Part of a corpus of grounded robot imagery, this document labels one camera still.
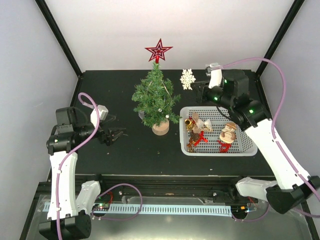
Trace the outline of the red star ornament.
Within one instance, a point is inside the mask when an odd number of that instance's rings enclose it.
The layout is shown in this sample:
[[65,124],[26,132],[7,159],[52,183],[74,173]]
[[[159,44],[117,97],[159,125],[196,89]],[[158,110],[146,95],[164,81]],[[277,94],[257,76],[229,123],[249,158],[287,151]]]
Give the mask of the red star ornament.
[[160,38],[155,46],[145,47],[144,49],[151,53],[148,61],[155,61],[155,63],[158,64],[160,60],[166,60],[165,53],[172,48],[173,46],[164,46],[163,41]]

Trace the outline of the white snowflake ornament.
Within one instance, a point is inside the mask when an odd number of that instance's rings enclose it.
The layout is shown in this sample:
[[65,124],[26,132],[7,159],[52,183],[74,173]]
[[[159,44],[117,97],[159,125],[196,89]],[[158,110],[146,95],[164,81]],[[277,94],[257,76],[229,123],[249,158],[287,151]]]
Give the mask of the white snowflake ornament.
[[191,68],[183,69],[180,77],[180,82],[182,84],[183,90],[192,90],[191,84],[196,81],[195,76]]

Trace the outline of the white perforated plastic basket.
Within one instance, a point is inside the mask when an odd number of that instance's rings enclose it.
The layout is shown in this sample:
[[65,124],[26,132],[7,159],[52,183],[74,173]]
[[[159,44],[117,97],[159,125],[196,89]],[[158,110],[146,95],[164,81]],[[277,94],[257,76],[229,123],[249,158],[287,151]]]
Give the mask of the white perforated plastic basket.
[[[193,152],[188,151],[187,144],[190,143],[190,132],[187,131],[185,120],[197,113],[203,121],[210,120],[213,131],[205,132]],[[217,109],[215,106],[186,106],[180,110],[179,139],[182,152],[187,156],[194,157],[251,157],[254,156],[258,148],[254,142],[239,127],[235,130],[236,138],[229,148],[220,140],[221,130],[229,122],[226,118],[228,111],[222,107]]]

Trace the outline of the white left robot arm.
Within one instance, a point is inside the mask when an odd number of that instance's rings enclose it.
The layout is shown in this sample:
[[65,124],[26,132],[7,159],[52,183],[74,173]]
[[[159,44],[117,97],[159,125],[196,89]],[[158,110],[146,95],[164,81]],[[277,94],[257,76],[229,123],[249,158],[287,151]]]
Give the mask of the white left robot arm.
[[77,151],[91,139],[110,146],[125,129],[102,128],[109,121],[108,109],[103,105],[93,109],[85,123],[79,123],[75,107],[57,109],[55,115],[57,124],[46,142],[52,174],[51,198],[47,220],[39,224],[39,233],[47,240],[87,239],[95,200],[103,199],[108,188],[94,178],[84,182],[76,193]]

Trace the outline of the small green christmas tree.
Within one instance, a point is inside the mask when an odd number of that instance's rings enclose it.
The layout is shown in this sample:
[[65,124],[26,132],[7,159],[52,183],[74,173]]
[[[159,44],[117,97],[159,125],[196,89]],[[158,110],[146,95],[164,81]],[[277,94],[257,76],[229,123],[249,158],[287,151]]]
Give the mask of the small green christmas tree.
[[169,132],[170,123],[178,124],[181,117],[174,112],[174,106],[181,96],[174,94],[174,85],[168,78],[164,78],[160,64],[153,62],[152,69],[140,83],[134,86],[131,100],[137,105],[133,109],[136,113],[144,111],[142,119],[144,126],[151,128],[157,136],[164,136]]

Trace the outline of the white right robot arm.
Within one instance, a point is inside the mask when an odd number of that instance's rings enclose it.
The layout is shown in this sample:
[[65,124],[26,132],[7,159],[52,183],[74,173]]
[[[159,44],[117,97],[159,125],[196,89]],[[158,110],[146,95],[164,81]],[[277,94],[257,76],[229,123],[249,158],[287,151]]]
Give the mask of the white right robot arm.
[[213,103],[228,111],[235,123],[257,146],[275,180],[250,177],[228,187],[228,198],[234,202],[243,197],[264,200],[278,213],[285,214],[320,188],[319,176],[311,176],[293,157],[275,129],[264,105],[250,97],[249,78],[243,70],[212,70],[207,81],[193,82],[200,103]]

